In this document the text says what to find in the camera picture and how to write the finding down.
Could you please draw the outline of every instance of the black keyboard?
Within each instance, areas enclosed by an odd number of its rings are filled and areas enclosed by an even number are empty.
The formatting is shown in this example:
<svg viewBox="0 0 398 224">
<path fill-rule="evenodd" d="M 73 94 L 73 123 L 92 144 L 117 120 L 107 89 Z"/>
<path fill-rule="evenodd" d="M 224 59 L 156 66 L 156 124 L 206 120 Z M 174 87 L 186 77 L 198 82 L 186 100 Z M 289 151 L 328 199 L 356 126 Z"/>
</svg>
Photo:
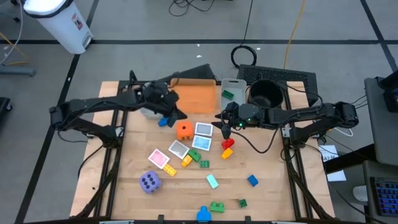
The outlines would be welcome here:
<svg viewBox="0 0 398 224">
<path fill-rule="evenodd" d="M 371 177 L 371 187 L 377 213 L 398 217 L 398 180 Z"/>
</svg>

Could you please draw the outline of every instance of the floor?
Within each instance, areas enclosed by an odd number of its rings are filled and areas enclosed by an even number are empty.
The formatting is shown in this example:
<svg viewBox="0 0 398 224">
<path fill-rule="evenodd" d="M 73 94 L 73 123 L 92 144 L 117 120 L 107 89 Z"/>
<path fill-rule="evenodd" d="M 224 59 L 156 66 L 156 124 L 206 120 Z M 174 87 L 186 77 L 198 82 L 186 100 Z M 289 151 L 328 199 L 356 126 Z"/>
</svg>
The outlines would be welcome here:
<svg viewBox="0 0 398 224">
<path fill-rule="evenodd" d="M 0 96 L 11 98 L 14 105 L 0 134 L 2 223 L 16 220 L 39 154 L 42 152 L 43 157 L 48 148 L 44 139 L 52 137 L 48 109 L 59 100 L 96 97 L 101 82 L 126 80 L 130 69 L 140 80 L 153 80 L 204 63 L 209 63 L 219 78 L 234 78 L 238 72 L 229 54 L 243 38 L 249 1 L 216 0 L 210 11 L 190 8 L 183 17 L 168 13 L 172 0 L 75 2 L 88 19 L 96 40 L 87 52 L 80 56 L 69 54 L 35 19 L 24 15 L 19 48 L 30 55 L 29 66 L 37 74 L 0 77 Z M 207 8 L 210 3 L 194 2 L 200 8 Z M 257 65 L 283 67 L 286 40 L 300 5 L 301 1 L 293 0 L 254 0 L 247 40 L 257 49 Z M 326 102 L 354 101 L 364 95 L 365 78 L 385 77 L 396 69 L 397 8 L 395 0 L 308 0 L 287 68 L 315 72 L 318 92 Z M 18 14 L 19 8 L 5 2 L 0 4 L 0 11 Z M 182 12 L 177 7 L 172 11 Z M 0 14 L 0 32 L 14 40 L 18 31 L 18 24 Z M 4 55 L 8 49 L 4 41 L 0 45 L 0 54 Z M 20 59 L 15 52 L 8 62 Z M 251 55 L 238 51 L 236 60 L 251 63 Z M 336 131 L 330 136 L 353 149 L 372 143 L 367 108 L 359 109 L 358 114 L 360 124 L 353 129 L 352 138 Z M 73 131 L 64 136 L 83 137 Z M 339 151 L 348 152 L 336 146 Z M 25 222 L 68 217 L 84 149 L 85 144 L 52 138 Z M 333 185 L 352 199 L 352 187 L 362 184 L 362 171 L 360 167 L 345 171 L 348 181 Z M 333 192 L 331 197 L 338 218 L 364 221 Z"/>
</svg>

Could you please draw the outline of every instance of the white cylinder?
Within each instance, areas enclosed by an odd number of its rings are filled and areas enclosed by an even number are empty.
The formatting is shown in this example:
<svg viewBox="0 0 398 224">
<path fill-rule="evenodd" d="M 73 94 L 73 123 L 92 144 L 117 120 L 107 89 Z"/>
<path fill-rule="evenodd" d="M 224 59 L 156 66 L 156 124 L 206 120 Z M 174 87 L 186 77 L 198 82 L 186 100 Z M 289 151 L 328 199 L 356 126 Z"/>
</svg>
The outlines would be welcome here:
<svg viewBox="0 0 398 224">
<path fill-rule="evenodd" d="M 63 9 L 62 4 L 68 1 L 58 0 L 58 2 L 58 5 L 49 10 L 48 7 L 43 9 L 37 6 L 42 4 L 43 0 L 28 0 L 24 10 L 36 18 L 67 51 L 71 54 L 82 54 L 91 42 L 93 34 L 74 2 Z"/>
</svg>

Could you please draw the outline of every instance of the light blue block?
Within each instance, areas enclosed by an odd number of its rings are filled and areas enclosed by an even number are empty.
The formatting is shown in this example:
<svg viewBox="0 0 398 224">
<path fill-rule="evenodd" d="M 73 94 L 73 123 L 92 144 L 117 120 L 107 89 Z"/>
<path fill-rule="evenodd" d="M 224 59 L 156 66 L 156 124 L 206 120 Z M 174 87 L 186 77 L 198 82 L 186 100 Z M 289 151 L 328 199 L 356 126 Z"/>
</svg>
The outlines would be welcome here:
<svg viewBox="0 0 398 224">
<path fill-rule="evenodd" d="M 209 174 L 207 175 L 207 181 L 209 182 L 210 186 L 215 189 L 216 187 L 218 187 L 218 183 L 217 180 L 214 178 L 213 174 Z"/>
</svg>

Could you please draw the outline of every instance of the purple dice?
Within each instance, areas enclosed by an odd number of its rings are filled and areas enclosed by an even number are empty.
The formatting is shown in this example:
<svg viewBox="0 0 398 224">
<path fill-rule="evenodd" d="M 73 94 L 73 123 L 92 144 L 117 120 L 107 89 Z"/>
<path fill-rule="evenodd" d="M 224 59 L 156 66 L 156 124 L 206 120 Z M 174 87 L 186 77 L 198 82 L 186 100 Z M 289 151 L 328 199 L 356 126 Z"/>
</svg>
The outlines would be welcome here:
<svg viewBox="0 0 398 224">
<path fill-rule="evenodd" d="M 158 178 L 155 171 L 148 171 L 139 179 L 139 185 L 147 194 L 157 191 L 162 185 L 162 181 Z"/>
</svg>

